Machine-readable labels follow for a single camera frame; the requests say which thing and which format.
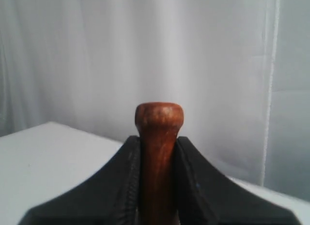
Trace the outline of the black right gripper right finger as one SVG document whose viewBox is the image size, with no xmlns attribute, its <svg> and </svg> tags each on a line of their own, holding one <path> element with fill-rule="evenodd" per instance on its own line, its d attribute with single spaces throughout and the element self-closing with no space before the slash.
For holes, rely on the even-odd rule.
<svg viewBox="0 0 310 225">
<path fill-rule="evenodd" d="M 298 225 L 288 209 L 238 186 L 214 167 L 187 137 L 173 159 L 174 192 L 183 225 Z"/>
</svg>

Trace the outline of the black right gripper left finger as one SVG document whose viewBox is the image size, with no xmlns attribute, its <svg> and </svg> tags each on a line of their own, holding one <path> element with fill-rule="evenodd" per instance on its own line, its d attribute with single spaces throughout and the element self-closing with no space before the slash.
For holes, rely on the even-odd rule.
<svg viewBox="0 0 310 225">
<path fill-rule="evenodd" d="M 27 211 L 21 225 L 134 225 L 140 183 L 140 139 L 130 136 L 94 175 Z"/>
</svg>

